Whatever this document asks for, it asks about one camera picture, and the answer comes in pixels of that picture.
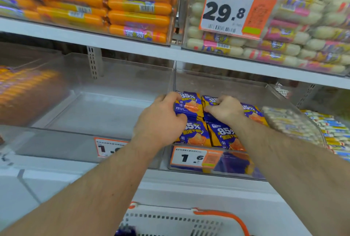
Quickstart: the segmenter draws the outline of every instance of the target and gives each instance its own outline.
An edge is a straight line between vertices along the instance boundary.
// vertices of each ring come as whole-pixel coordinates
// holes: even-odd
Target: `number 1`
[[[188,158],[188,155],[181,155],[181,156],[183,157],[182,162],[186,162],[187,158]]]

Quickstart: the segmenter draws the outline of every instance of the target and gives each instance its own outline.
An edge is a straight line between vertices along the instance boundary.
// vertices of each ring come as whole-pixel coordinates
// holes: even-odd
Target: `shopping basket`
[[[249,236],[243,221],[229,212],[156,207],[136,202],[120,223],[120,229],[134,227],[137,236]]]

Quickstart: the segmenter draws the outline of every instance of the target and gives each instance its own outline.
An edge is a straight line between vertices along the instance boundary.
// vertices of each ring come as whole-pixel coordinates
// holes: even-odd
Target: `shelf bracket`
[[[93,79],[103,77],[103,60],[100,48],[86,46],[87,55],[89,57],[90,72]]]

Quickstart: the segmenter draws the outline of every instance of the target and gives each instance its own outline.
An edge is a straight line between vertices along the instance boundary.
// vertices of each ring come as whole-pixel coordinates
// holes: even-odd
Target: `white shelf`
[[[107,35],[94,34],[85,31],[71,30],[33,22],[25,22],[0,17],[0,31],[27,35],[32,37],[64,41],[97,48],[111,49],[121,52],[158,57],[192,64],[206,65],[229,70],[242,71],[252,74],[261,74],[277,78],[291,79],[306,83],[350,89],[350,78],[328,74],[307,72],[261,64],[253,61],[215,56],[199,52],[187,51],[177,45],[164,47],[149,43],[142,43],[126,39],[119,39]]]

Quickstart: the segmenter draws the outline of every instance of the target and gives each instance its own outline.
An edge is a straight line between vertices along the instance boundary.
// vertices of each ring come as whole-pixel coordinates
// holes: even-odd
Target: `person's right hand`
[[[209,112],[220,122],[229,125],[238,117],[245,117],[241,103],[234,97],[222,95],[216,100],[216,103],[219,105],[208,105],[204,111]]]

